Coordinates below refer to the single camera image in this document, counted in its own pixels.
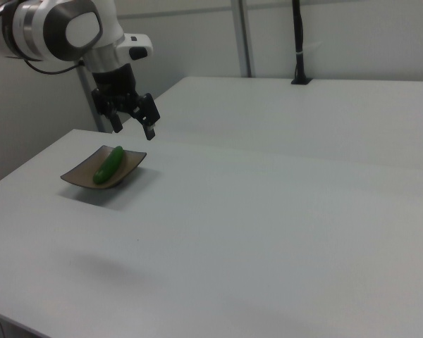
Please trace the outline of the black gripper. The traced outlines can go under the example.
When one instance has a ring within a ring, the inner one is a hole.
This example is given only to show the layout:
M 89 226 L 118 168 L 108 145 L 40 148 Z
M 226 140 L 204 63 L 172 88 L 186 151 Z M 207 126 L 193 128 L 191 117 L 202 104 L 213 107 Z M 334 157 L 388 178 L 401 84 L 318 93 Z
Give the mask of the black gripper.
M 135 76 L 129 63 L 105 73 L 92 74 L 96 89 L 92 91 L 94 106 L 99 115 L 104 116 L 115 133 L 122 129 L 117 111 L 128 113 L 143 127 L 147 140 L 152 140 L 156 133 L 156 122 L 160 119 L 158 108 L 150 93 L 138 95 Z

